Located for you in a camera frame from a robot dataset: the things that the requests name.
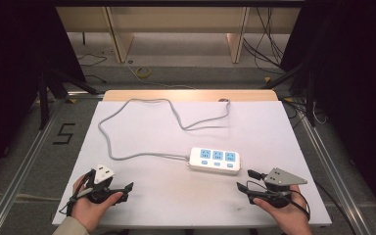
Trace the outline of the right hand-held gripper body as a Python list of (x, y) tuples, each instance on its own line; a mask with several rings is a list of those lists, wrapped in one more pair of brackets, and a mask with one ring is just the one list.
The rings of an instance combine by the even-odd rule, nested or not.
[(262, 177), (267, 201), (277, 209), (284, 208), (291, 201), (291, 185), (307, 184), (307, 180), (281, 168), (275, 167)]

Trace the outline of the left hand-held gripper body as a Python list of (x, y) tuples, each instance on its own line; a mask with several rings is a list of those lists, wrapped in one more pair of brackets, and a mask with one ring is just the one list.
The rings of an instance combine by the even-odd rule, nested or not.
[(98, 164), (95, 168), (90, 170), (89, 179), (85, 184), (85, 188), (89, 189), (86, 197), (91, 203), (101, 204), (117, 192), (125, 196), (124, 189), (110, 188), (114, 175), (115, 172), (103, 164)]

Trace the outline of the person's right hand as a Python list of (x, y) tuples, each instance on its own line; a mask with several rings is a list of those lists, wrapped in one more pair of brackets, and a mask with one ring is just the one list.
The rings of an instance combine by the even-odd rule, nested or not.
[(277, 209), (270, 203), (254, 198), (254, 204), (269, 213), (286, 235), (312, 235), (306, 216), (306, 201), (298, 185), (291, 185), (292, 201), (287, 207)]

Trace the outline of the person's left hand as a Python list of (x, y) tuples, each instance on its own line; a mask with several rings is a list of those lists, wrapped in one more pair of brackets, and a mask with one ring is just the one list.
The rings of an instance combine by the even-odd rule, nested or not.
[(105, 212), (122, 197), (121, 192), (114, 193), (105, 202), (93, 204), (86, 197), (76, 201), (70, 214), (88, 233), (92, 233), (98, 226)]

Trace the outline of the white power strip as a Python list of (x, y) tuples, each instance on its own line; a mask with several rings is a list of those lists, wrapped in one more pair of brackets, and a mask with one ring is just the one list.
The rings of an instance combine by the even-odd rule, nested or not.
[(241, 157), (232, 151), (192, 148), (188, 165), (195, 170), (236, 175), (241, 169)]

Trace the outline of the white table mat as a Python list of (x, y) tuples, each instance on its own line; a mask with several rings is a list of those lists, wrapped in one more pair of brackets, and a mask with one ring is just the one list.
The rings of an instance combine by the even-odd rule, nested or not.
[[(236, 175), (191, 169), (194, 147), (235, 151)], [(306, 179), (301, 188), (315, 226), (331, 219), (282, 104), (268, 102), (101, 102), (70, 178), (98, 164), (115, 172), (113, 188), (133, 182), (127, 202), (101, 223), (123, 228), (267, 227), (273, 219), (237, 189), (248, 170), (279, 167)]]

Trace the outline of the black tape floor mark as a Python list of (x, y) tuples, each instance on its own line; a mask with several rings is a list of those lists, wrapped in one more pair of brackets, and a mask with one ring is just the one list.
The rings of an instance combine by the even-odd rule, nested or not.
[(72, 129), (75, 127), (74, 123), (63, 123), (58, 131), (57, 138), (53, 142), (54, 145), (68, 145), (73, 137)]

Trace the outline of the black metal stand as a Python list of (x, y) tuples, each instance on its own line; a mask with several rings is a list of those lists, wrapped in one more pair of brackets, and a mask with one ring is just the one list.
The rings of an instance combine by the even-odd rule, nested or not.
[(305, 116), (311, 126), (315, 126), (314, 114), (314, 79), (312, 78), (311, 69), (306, 62), (300, 63), (295, 68), (282, 74), (280, 77), (271, 81), (263, 86), (263, 89), (272, 89), (276, 86), (286, 82), (288, 79), (293, 78), (294, 82), (291, 85), (290, 93), (292, 95), (305, 93)]
[(98, 90), (89, 86), (85, 80), (81, 81), (60, 70), (45, 70), (38, 77), (38, 95), (41, 113), (40, 129), (43, 129), (50, 119), (48, 92), (51, 92), (56, 99), (66, 99), (68, 97), (68, 91), (64, 86), (64, 82), (71, 83), (89, 94), (100, 94)]

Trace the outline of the wooden table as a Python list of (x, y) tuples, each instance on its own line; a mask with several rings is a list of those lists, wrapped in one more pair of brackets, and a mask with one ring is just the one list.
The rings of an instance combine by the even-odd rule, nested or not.
[(178, 89), (178, 90), (108, 90), (103, 100), (168, 99), (170, 101), (212, 102), (228, 99), (235, 102), (277, 101), (273, 90), (260, 89)]

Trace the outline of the dark curtain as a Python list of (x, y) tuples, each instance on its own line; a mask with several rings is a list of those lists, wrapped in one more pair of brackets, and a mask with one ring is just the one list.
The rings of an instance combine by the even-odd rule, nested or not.
[(376, 0), (305, 0), (281, 68), (304, 60), (315, 99), (376, 197)]
[(52, 71), (85, 80), (56, 7), (0, 0), (0, 159)]

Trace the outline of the aluminium floor rail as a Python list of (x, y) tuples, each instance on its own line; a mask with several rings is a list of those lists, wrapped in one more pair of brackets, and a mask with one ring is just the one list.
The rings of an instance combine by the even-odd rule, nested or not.
[(63, 100), (50, 105), (50, 119), (37, 128), (37, 108), (0, 162), (0, 235), (51, 235), (56, 208), (70, 178), (66, 146), (57, 146), (64, 112)]
[(308, 135), (324, 170), (326, 171), (328, 179), (337, 195), (337, 200), (341, 203), (341, 212), (344, 214), (347, 223), (352, 229), (353, 235), (371, 235), (371, 230), (368, 227), (360, 208), (356, 204), (344, 178), (333, 163), (333, 159), (321, 139), (319, 132), (307, 119), (308, 114), (303, 111), (297, 111), (297, 115), (300, 118), (301, 124), (305, 128), (305, 132)]

